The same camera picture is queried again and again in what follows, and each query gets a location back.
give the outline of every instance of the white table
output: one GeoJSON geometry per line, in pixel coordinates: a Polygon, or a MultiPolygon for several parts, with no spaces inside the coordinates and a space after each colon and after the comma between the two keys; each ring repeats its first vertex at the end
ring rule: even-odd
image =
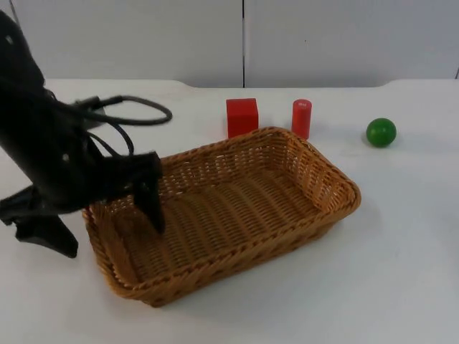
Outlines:
{"type": "MultiPolygon", "coordinates": [[[[289,127],[292,102],[313,103],[311,139],[361,188],[361,207],[322,240],[163,309],[116,297],[95,264],[80,214],[63,216],[77,259],[20,244],[0,228],[2,343],[456,343],[459,338],[459,82],[400,80],[360,89],[196,89],[179,82],[50,80],[65,101],[133,94],[173,121],[127,128],[160,156],[225,137],[227,98],[256,97],[260,124],[289,127]],[[362,141],[388,117],[386,149],[362,141]]],[[[147,118],[126,105],[111,115],[147,118]]],[[[95,131],[117,149],[108,126],[95,131]]],[[[28,185],[4,154],[0,196],[28,185]]]]}

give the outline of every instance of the white wall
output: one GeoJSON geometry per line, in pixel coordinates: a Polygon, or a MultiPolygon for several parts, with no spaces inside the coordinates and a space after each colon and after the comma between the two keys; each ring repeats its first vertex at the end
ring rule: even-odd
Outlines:
{"type": "Polygon", "coordinates": [[[242,1],[16,0],[47,77],[242,86],[242,1]]]}
{"type": "Polygon", "coordinates": [[[248,87],[372,86],[459,68],[459,0],[245,0],[244,34],[242,0],[15,2],[47,77],[239,87],[245,60],[248,87]]]}
{"type": "Polygon", "coordinates": [[[0,10],[8,14],[9,16],[12,16],[11,14],[11,9],[9,7],[9,1],[8,0],[0,0],[0,10]]]}
{"type": "Polygon", "coordinates": [[[454,78],[458,0],[245,0],[246,85],[454,78]]]}

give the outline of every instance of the red block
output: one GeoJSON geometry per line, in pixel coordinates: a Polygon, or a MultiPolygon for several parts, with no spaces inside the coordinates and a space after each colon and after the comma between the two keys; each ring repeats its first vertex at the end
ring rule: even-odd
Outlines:
{"type": "Polygon", "coordinates": [[[309,139],[312,109],[313,105],[309,100],[298,99],[293,102],[292,131],[306,140],[309,139]]]}
{"type": "Polygon", "coordinates": [[[228,138],[258,129],[258,108],[255,98],[227,99],[228,138]]]}

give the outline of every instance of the wicker basket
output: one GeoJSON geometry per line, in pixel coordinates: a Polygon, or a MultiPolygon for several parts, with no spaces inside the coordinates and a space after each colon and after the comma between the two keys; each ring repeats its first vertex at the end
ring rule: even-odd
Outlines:
{"type": "Polygon", "coordinates": [[[84,211],[108,284],[159,307],[320,238],[360,204],[312,145],[265,128],[162,159],[166,233],[132,197],[84,211]]]}

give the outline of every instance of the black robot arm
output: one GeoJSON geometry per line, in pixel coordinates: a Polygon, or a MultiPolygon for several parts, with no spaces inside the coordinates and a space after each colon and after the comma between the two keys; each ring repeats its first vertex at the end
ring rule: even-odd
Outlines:
{"type": "Polygon", "coordinates": [[[131,139],[119,125],[158,125],[171,117],[162,105],[131,96],[95,97],[74,105],[59,102],[44,88],[43,75],[22,31],[0,11],[0,146],[32,181],[28,188],[0,201],[0,220],[16,225],[19,241],[76,257],[77,241],[58,215],[128,194],[162,233],[164,218],[158,197],[161,161],[155,152],[135,156],[131,139]],[[95,112],[126,100],[156,108],[165,117],[129,120],[95,112]],[[118,155],[87,132],[97,123],[117,129],[130,154],[118,155]],[[104,157],[94,139],[112,156],[104,157]]]}

